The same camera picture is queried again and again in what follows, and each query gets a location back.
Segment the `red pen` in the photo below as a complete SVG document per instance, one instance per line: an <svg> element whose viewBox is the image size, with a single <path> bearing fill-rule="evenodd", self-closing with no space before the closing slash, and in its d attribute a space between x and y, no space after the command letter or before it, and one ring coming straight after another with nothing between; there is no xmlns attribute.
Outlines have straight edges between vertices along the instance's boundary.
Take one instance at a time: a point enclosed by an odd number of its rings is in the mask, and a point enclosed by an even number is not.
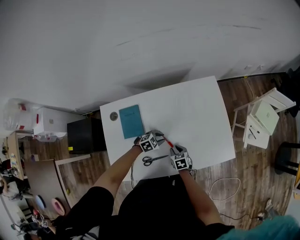
<svg viewBox="0 0 300 240"><path fill-rule="evenodd" d="M163 138L165 139L165 141L170 145L171 148L174 147L174 145L165 137L163 136Z"/></svg>

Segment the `teal cloth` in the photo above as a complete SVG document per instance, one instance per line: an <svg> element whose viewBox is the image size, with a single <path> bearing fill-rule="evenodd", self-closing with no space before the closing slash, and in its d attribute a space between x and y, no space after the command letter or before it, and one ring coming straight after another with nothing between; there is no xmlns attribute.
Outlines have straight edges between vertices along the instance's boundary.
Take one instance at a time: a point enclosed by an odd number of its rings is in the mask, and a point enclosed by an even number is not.
<svg viewBox="0 0 300 240"><path fill-rule="evenodd" d="M232 229L218 240L300 240L300 228L293 217L278 216L251 230Z"/></svg>

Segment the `marker cube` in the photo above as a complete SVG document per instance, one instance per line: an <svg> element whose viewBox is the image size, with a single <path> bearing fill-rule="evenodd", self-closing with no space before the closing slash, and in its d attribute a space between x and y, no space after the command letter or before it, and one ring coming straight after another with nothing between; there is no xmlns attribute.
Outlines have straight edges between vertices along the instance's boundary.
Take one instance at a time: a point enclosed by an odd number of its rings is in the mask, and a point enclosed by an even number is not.
<svg viewBox="0 0 300 240"><path fill-rule="evenodd" d="M159 149L158 143L153 134L143 135L139 144L143 152L150 152Z"/></svg>
<svg viewBox="0 0 300 240"><path fill-rule="evenodd" d="M189 168L192 164L191 158L187 152L171 156L172 165L176 170L183 170Z"/></svg>

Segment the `pink object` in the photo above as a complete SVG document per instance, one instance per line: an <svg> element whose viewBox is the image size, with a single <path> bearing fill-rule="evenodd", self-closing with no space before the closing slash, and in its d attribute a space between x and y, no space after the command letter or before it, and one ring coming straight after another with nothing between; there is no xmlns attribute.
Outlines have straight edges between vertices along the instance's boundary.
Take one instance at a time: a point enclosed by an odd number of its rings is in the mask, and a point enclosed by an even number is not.
<svg viewBox="0 0 300 240"><path fill-rule="evenodd" d="M39 214L38 210L35 210L35 209L34 209L34 210L33 210L33 214L34 214L34 215L38 215L38 214Z"/></svg>
<svg viewBox="0 0 300 240"><path fill-rule="evenodd" d="M170 145L171 148L174 147L174 145L165 137L163 136L163 138L165 139L165 141Z"/></svg>
<svg viewBox="0 0 300 240"><path fill-rule="evenodd" d="M52 203L52 206L54 207L55 211L61 215L61 216L64 216L66 211L65 211L65 208L62 206L62 204L60 203L59 200L53 198L51 200L51 203Z"/></svg>

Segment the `blue object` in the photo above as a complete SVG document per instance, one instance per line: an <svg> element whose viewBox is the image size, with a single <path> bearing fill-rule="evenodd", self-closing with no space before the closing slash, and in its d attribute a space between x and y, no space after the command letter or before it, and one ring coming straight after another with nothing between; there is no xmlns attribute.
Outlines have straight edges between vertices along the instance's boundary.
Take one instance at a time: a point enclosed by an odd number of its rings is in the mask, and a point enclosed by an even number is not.
<svg viewBox="0 0 300 240"><path fill-rule="evenodd" d="M291 216L278 216L266 220L250 230L232 229L217 240L298 240L300 228Z"/></svg>
<svg viewBox="0 0 300 240"><path fill-rule="evenodd" d="M44 200L42 199L42 197L40 195L36 195L36 203L40 207L41 210L45 209L46 205L45 205Z"/></svg>
<svg viewBox="0 0 300 240"><path fill-rule="evenodd" d="M120 109L119 115L125 139L145 133L139 105Z"/></svg>

